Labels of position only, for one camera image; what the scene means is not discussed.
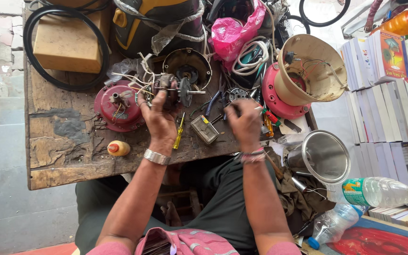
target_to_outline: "pliers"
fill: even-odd
[[[222,80],[222,74],[220,74],[220,81],[219,81],[219,88],[217,93],[215,93],[215,95],[213,95],[212,99],[210,100],[210,102],[208,103],[208,106],[205,110],[205,114],[204,116],[208,117],[210,115],[210,110],[212,109],[213,103],[215,101],[217,101],[218,96],[221,97],[221,103],[223,105],[223,107],[225,106],[225,98],[224,98],[224,88],[226,87],[226,82]]]

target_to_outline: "metal watch strap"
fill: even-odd
[[[151,162],[154,162],[160,165],[164,165],[164,166],[167,166],[171,160],[170,157],[167,157],[160,153],[153,152],[149,149],[146,149],[146,152],[144,153],[144,158],[146,158],[147,160]]]

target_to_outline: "stack of books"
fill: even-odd
[[[408,227],[408,206],[396,208],[378,207],[369,210],[368,213],[370,217]]]
[[[367,39],[348,41],[340,51],[352,89],[345,92],[345,98],[360,177],[388,177],[408,185],[405,47],[403,38],[377,31]],[[400,214],[399,209],[382,211],[381,208],[373,213],[381,213],[379,217],[385,219]]]
[[[340,49],[351,90],[408,78],[405,39],[379,30],[368,38],[354,38]]]

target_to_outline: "orange bottle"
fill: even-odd
[[[408,10],[401,12],[400,14],[396,15],[396,17],[378,26],[371,32],[371,34],[377,30],[385,30],[400,36],[408,35]]]
[[[125,156],[130,152],[130,145],[126,142],[115,140],[110,142],[106,149],[113,156]]]

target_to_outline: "wooden table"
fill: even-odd
[[[25,20],[29,15],[30,12],[26,8]],[[209,101],[218,91],[220,68],[215,61],[212,61],[211,66],[213,74],[206,89],[208,93],[194,96],[192,105],[184,109],[184,131],[179,149],[173,151],[171,163],[238,151],[235,137],[224,121],[214,125],[220,135],[210,146],[202,142],[190,129],[190,122],[203,112],[197,111],[191,118],[188,118],[189,114]],[[30,190],[109,177],[137,169],[150,142],[149,131],[144,125],[132,132],[119,133],[107,129],[97,121],[94,100],[103,83],[87,91],[71,92],[59,89],[43,79],[28,63],[26,56],[24,67],[26,158]],[[87,73],[56,70],[49,73],[56,79],[71,84],[84,83],[93,78],[93,75]],[[223,113],[222,108],[222,104],[217,102],[209,119]],[[307,113],[307,121],[311,128],[315,129],[313,119],[310,111],[310,114]],[[280,136],[277,131],[274,138]],[[109,155],[106,147],[113,140],[128,142],[132,148],[131,152],[124,157]]]

